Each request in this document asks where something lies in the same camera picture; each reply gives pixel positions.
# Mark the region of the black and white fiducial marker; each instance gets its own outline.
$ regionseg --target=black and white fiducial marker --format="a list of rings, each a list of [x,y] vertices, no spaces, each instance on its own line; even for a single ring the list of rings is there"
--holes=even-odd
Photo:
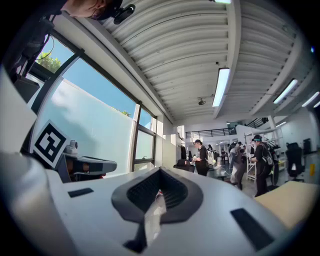
[[[68,136],[48,120],[39,132],[33,150],[54,168],[69,141]]]

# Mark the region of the fluorescent light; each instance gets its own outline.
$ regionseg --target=fluorescent light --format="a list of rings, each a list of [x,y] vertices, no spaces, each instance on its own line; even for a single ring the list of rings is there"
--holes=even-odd
[[[214,100],[212,107],[219,107],[222,97],[225,93],[227,82],[229,79],[230,69],[229,68],[219,68],[218,81],[216,83]]]
[[[312,102],[318,95],[320,92],[316,92],[314,95],[312,95],[312,97],[310,99],[308,99],[303,105],[302,107],[306,107],[310,102]]]
[[[286,124],[286,123],[287,123],[287,122],[282,122],[282,123],[278,124],[278,125],[276,126],[276,128],[279,127],[279,126],[283,126],[283,125]]]
[[[231,4],[231,0],[213,0],[219,4]]]
[[[289,85],[284,89],[284,91],[279,95],[279,97],[275,99],[273,103],[278,104],[293,89],[293,87],[295,87],[297,82],[297,79],[292,79]]]
[[[319,105],[320,105],[320,101],[319,101],[317,104],[315,104],[313,107],[316,108],[316,107],[318,107]]]

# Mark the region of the security camera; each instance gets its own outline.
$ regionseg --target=security camera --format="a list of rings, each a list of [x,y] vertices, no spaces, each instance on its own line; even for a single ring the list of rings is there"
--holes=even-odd
[[[205,100],[203,100],[202,98],[198,98],[198,100],[200,100],[199,101],[199,105],[204,105],[204,104],[206,104],[206,101]]]
[[[113,23],[119,25],[126,18],[131,16],[135,12],[136,6],[134,4],[129,4],[126,8],[119,8],[115,15]]]

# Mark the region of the tree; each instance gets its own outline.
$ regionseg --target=tree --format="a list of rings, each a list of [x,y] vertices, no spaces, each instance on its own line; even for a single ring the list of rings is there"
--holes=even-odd
[[[51,53],[49,52],[42,52],[38,56],[38,60],[36,61],[41,66],[46,68],[47,70],[51,71],[52,73],[55,73],[58,68],[61,66],[61,61],[58,60],[58,58],[52,58],[50,57]]]
[[[131,116],[131,114],[129,113],[129,112],[127,112],[127,111],[120,111],[119,109],[117,109],[117,108],[115,108],[114,106],[113,106],[113,108],[115,109],[115,110],[118,110],[119,112],[121,112],[122,114],[124,114],[125,116],[127,116],[127,117],[130,117]]]

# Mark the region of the window frame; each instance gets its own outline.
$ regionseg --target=window frame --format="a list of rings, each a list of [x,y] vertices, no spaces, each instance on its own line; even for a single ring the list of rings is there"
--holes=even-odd
[[[146,110],[146,108],[140,104],[139,105],[139,113],[138,113],[138,119],[137,119],[137,128],[135,130],[135,135],[134,135],[134,147],[133,147],[133,161],[132,161],[132,172],[135,171],[135,165],[136,164],[144,164],[144,163],[152,163],[153,165],[155,165],[155,155],[156,155],[156,134],[157,134],[157,125],[156,125],[156,131],[152,131],[146,127],[144,127],[143,125],[139,124],[140,121],[140,114],[141,114],[141,109],[145,110],[146,112],[148,112],[152,118],[155,119],[155,123],[157,124],[158,120],[157,117],[155,115],[153,115],[152,113],[150,113],[149,110]],[[153,136],[153,142],[152,142],[152,158],[148,158],[148,159],[136,159],[136,152],[137,152],[137,141],[138,141],[138,132],[142,132],[148,135]]]
[[[51,71],[47,70],[46,68],[42,67],[40,64],[35,62],[29,73],[34,77],[38,78],[40,81],[43,82],[43,86],[40,89],[38,95],[36,96],[31,109],[33,112],[38,115],[42,109],[42,107],[46,104],[48,100],[48,95],[50,94],[51,90],[53,89],[54,84],[56,81],[63,76],[63,74],[78,60],[84,60],[88,65],[94,68],[98,73],[100,73],[105,79],[111,82],[116,88],[118,88],[121,92],[123,92],[127,97],[129,97],[132,101],[138,104],[138,114],[137,118],[134,118],[134,125],[133,125],[133,134],[131,137],[132,146],[130,148],[131,153],[129,154],[129,161],[132,163],[130,172],[134,172],[135,164],[143,164],[143,163],[152,163],[155,165],[155,153],[156,153],[156,133],[157,133],[157,117],[152,114],[152,112],[143,105],[143,103],[138,100],[131,92],[129,92],[122,84],[120,84],[112,75],[110,75],[105,69],[103,69],[99,64],[97,64],[93,59],[91,59],[88,55],[85,54],[84,49],[80,49],[75,46],[72,42],[66,39],[63,35],[59,32],[52,30],[50,33],[51,36],[56,38],[60,43],[65,45],[69,48],[73,55],[64,62],[60,68],[55,72],[52,73]],[[148,128],[139,124],[140,122],[140,113],[141,109],[144,109],[147,113],[151,115],[152,118],[155,119],[155,132],[149,130]],[[34,126],[30,129],[26,139],[23,143],[22,152],[26,150],[31,153],[32,149],[32,141],[34,136]],[[138,131],[146,133],[148,135],[153,136],[153,144],[152,144],[152,158],[150,159],[138,159],[136,160],[136,149],[137,149],[137,139],[138,139]]]

